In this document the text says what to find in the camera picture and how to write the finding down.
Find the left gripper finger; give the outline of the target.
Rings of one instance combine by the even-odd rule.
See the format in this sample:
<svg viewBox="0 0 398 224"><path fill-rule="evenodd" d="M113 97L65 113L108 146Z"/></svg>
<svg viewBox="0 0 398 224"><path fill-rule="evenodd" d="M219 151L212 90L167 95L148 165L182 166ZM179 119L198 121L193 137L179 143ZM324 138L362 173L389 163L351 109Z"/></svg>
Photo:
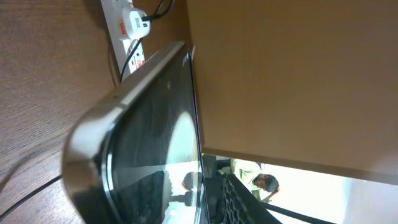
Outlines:
<svg viewBox="0 0 398 224"><path fill-rule="evenodd" d="M281 224L233 174L223 175L223 223Z"/></svg>

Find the black smartphone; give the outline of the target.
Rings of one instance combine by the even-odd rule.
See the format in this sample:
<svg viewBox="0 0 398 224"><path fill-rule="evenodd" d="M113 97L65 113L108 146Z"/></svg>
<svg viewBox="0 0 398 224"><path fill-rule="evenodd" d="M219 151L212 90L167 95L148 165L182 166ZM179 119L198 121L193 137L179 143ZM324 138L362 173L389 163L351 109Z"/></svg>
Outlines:
<svg viewBox="0 0 398 224"><path fill-rule="evenodd" d="M92 107L62 156L85 223L208 223L190 47L172 42Z"/></svg>

